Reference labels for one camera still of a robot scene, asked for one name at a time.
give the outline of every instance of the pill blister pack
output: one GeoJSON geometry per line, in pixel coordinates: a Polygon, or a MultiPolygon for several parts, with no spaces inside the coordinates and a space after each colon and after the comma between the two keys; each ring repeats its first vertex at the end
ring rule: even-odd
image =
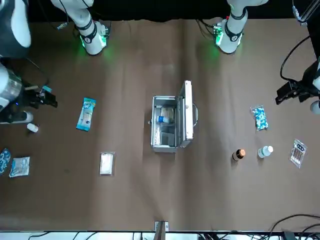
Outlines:
{"type": "Polygon", "coordinates": [[[304,160],[305,153],[307,151],[307,146],[304,145],[298,139],[294,140],[293,148],[290,153],[290,161],[296,165],[298,168],[301,168],[301,164],[304,160]]]}

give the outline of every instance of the blue package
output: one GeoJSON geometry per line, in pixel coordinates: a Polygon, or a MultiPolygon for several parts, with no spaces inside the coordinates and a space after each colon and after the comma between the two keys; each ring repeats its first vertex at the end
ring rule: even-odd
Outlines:
{"type": "Polygon", "coordinates": [[[77,129],[89,131],[95,106],[96,100],[87,97],[83,99],[82,110],[76,125],[77,129]]]}
{"type": "Polygon", "coordinates": [[[255,117],[255,125],[258,131],[269,127],[265,108],[263,105],[251,108],[252,114],[255,117]]]}
{"type": "Polygon", "coordinates": [[[11,158],[11,153],[8,148],[3,149],[0,153],[0,175],[4,173],[11,158]]]}

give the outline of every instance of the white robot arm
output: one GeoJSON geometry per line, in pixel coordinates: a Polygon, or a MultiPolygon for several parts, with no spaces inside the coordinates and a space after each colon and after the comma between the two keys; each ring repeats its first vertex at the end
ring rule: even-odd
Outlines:
{"type": "Polygon", "coordinates": [[[220,49],[231,54],[240,44],[242,33],[248,19],[248,6],[260,6],[268,0],[227,0],[231,7],[230,16],[217,25],[221,27],[221,33],[217,36],[216,44],[220,49]]]}
{"type": "Polygon", "coordinates": [[[74,21],[87,53],[90,55],[100,53],[107,45],[109,29],[100,22],[93,21],[87,7],[91,7],[94,0],[51,0],[51,2],[74,21]]]}

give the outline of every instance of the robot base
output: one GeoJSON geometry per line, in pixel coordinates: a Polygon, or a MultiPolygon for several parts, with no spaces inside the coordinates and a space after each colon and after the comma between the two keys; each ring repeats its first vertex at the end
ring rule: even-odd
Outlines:
{"type": "Polygon", "coordinates": [[[215,44],[226,54],[232,54],[234,51],[236,51],[237,47],[239,46],[242,38],[241,36],[237,39],[237,41],[231,41],[230,38],[227,36],[225,31],[225,24],[227,23],[227,20],[224,19],[222,22],[219,22],[217,26],[221,27],[222,33],[217,36],[217,39],[215,41],[215,44]]]}
{"type": "Polygon", "coordinates": [[[97,33],[93,37],[92,41],[90,42],[89,39],[86,37],[80,36],[82,41],[82,46],[85,48],[86,52],[89,55],[97,55],[107,46],[108,38],[109,38],[109,29],[101,24],[98,21],[94,21],[94,24],[97,28],[97,33]]]}

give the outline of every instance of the white cap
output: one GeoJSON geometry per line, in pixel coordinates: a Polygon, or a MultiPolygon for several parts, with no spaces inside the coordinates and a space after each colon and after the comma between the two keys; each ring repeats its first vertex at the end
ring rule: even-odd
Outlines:
{"type": "Polygon", "coordinates": [[[38,130],[39,130],[39,128],[36,125],[34,125],[33,123],[28,123],[26,128],[34,133],[38,132],[38,130]]]}
{"type": "Polygon", "coordinates": [[[272,146],[264,146],[262,148],[262,154],[265,157],[269,157],[273,151],[274,151],[274,148],[272,146]]]}
{"type": "Polygon", "coordinates": [[[272,153],[274,151],[274,148],[272,146],[268,146],[269,153],[272,153]]]}

